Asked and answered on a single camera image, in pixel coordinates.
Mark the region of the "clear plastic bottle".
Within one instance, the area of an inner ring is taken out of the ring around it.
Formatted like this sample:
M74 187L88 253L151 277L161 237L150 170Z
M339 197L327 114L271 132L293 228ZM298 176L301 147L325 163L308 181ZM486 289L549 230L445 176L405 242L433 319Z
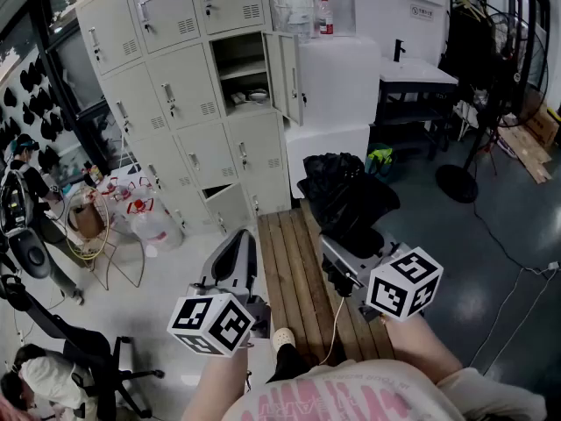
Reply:
M298 37L300 43L308 43L312 33L312 18L307 12L294 12L288 17L288 32Z

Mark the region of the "gray metal locker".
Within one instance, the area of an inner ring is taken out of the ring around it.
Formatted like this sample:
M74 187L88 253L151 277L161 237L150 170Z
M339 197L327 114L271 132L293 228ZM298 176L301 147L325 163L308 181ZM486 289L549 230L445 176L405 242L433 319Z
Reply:
M269 0L86 0L76 13L111 113L185 233L289 209L284 128L306 96L298 39L273 29Z

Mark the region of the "person's right forearm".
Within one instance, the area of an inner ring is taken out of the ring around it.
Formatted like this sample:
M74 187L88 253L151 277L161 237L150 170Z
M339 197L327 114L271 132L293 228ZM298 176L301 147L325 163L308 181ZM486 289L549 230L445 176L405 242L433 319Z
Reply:
M383 319L395 358L417 368L434 383L463 368L423 316L415 314L405 321Z

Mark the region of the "wooden clothes hanger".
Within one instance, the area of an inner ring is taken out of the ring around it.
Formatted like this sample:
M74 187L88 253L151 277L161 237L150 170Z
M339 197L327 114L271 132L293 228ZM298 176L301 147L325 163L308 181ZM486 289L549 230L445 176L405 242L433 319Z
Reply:
M478 22L488 17L488 15L471 0L454 0L452 8L464 12L467 16L474 18Z

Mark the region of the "cream clog shoe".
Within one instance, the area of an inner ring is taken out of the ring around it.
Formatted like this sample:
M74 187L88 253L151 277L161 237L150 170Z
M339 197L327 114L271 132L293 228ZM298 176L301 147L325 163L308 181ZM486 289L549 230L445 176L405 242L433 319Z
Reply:
M295 347L295 336L289 328L282 327L273 334L272 345L275 352L279 352L285 345Z

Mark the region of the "plastic bottle with red label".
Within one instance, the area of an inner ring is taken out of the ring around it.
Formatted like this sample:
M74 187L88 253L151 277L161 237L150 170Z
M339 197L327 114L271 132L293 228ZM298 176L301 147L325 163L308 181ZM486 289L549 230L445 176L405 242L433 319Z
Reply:
M333 13L330 8L329 0L320 0L318 10L319 33L324 37L334 35Z

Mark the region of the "black office chair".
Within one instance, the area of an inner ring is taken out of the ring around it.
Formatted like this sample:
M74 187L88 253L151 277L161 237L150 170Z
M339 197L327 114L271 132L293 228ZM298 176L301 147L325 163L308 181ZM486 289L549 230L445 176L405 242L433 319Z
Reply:
M117 421L116 393L140 419L153 416L151 409L138 407L124 387L124 382L147 376L163 379L165 373L159 369L140 372L120 370L120 346L122 343L131 343L130 338L117 337L114 349L111 350L108 340L100 332L68 325L62 333L65 340L64 357L87 369L93 378L91 384L86 384L82 378L75 378L75 382L79 383L88 396L97 398L96 414L99 421Z

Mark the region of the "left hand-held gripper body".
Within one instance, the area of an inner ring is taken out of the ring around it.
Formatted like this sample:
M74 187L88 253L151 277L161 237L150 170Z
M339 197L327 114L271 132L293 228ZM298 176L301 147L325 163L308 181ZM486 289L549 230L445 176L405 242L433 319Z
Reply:
M179 298L167 332L193 353L231 358L270 337L270 306L241 287L191 284Z

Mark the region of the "flat cardboard sheets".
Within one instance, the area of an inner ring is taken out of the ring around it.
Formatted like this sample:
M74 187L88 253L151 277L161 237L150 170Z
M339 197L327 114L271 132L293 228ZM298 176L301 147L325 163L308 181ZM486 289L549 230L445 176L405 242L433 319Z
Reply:
M499 127L498 133L537 184L551 180L545 166L552 158L524 127Z

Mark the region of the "black bag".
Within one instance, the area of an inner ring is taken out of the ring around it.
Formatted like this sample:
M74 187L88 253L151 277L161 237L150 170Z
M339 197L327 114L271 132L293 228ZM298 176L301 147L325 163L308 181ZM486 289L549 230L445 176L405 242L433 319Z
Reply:
M303 166L306 177L297 186L321 234L360 259L377 254L384 239L373 225L401 207L397 194L350 153L311 155Z

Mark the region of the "white counter unit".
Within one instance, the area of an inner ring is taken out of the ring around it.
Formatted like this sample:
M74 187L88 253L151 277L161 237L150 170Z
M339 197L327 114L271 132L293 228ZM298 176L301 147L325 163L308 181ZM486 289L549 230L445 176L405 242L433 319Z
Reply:
M306 177L311 155L350 153L364 160L370 124L376 118L381 52L372 39L336 37L299 48L303 125L285 124L291 195L303 199L297 183Z

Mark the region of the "white sink on black stand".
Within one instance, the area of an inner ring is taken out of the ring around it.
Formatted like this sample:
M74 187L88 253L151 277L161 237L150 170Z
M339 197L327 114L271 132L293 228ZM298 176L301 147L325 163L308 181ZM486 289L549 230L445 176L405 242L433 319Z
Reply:
M452 116L451 98L458 79L422 59L384 58L380 66L379 102L372 127L419 125L429 142L427 159L449 146L445 129Z

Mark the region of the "brown cardboard box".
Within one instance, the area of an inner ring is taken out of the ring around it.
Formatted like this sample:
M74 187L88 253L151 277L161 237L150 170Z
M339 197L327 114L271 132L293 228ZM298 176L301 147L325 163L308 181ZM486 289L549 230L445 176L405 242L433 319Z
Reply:
M534 117L526 123L525 128L542 147L549 148L556 142L561 128L561 117L546 104L542 104Z

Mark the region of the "black clothes rack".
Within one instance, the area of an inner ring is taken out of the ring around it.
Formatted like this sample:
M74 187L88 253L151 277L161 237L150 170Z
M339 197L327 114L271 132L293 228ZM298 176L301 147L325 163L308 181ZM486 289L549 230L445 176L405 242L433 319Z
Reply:
M453 9L447 11L448 32L439 68L458 80L456 98L481 109L496 86L501 60L497 53L496 21L486 4L471 0L488 17L481 22Z

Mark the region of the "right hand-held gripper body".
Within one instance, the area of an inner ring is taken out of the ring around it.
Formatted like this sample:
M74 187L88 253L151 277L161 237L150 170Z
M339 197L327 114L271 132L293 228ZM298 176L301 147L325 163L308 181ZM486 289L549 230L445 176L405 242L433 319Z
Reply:
M362 284L352 296L367 320L384 314L405 321L429 306L437 293L444 267L421 247L405 243L383 257L360 264Z

